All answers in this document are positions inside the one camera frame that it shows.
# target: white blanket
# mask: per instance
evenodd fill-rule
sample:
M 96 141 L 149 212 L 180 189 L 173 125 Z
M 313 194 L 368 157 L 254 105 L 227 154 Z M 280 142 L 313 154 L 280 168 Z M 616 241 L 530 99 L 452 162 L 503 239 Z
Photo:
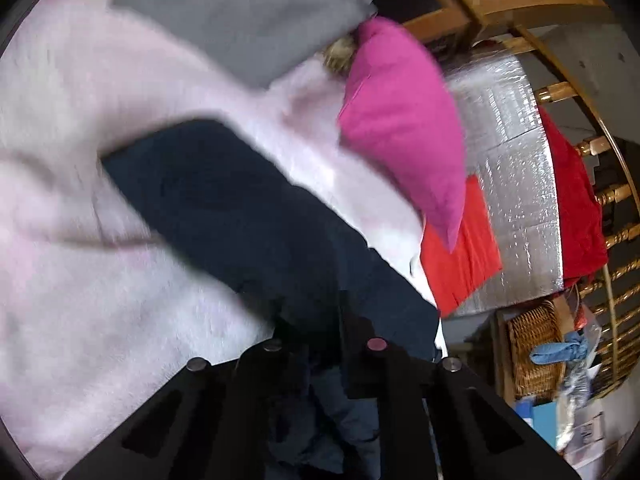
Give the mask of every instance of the white blanket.
M 100 174 L 97 153 L 159 124 L 223 118 L 433 302 L 410 269 L 419 216 L 338 144 L 343 93 L 317 59 L 248 91 L 107 0 L 41 0 L 25 19 L 0 59 L 0 415 L 44 478 L 189 358 L 230 360 L 271 331 L 154 240 Z

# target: pillow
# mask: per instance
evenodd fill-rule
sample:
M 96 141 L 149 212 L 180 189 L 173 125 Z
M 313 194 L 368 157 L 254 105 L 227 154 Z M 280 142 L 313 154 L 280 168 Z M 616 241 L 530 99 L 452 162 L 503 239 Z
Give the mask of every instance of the pillow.
M 338 121 L 347 146 L 382 164 L 452 251 L 465 203 L 463 134 L 439 66 L 400 25 L 372 18 Z

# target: wicker basket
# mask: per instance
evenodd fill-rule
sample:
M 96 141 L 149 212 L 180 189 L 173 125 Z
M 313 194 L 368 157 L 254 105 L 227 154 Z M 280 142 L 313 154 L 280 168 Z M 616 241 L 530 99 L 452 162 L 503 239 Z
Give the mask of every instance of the wicker basket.
M 536 365 L 529 354 L 542 343 L 562 342 L 554 304 L 545 300 L 533 309 L 507 322 L 511 341 L 511 360 L 516 398 L 534 395 L 552 400 L 564 376 L 564 363 Z

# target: pink pillow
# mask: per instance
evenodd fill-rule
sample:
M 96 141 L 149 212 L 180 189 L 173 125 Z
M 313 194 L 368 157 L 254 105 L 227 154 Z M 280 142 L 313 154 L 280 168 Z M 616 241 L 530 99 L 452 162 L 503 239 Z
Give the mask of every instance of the pink pillow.
M 393 174 L 451 252 L 466 177 L 456 105 L 431 54 L 403 27 L 375 17 L 358 36 L 338 117 L 342 138 Z

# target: screw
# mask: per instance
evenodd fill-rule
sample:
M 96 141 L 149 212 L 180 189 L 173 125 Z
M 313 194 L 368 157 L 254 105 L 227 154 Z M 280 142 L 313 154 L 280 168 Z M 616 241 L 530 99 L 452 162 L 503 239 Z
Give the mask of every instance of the screw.
M 207 366 L 209 366 L 209 361 L 203 357 L 194 357 L 187 362 L 187 370 L 190 372 L 201 372 Z
M 457 357 L 445 357 L 442 360 L 442 367 L 449 372 L 457 372 L 462 368 L 462 361 Z
M 373 352 L 382 352 L 387 346 L 386 341 L 381 337 L 372 337 L 367 341 L 367 348 Z
M 262 343 L 262 348 L 267 352 L 279 352 L 282 350 L 282 341 L 279 339 L 267 339 Z

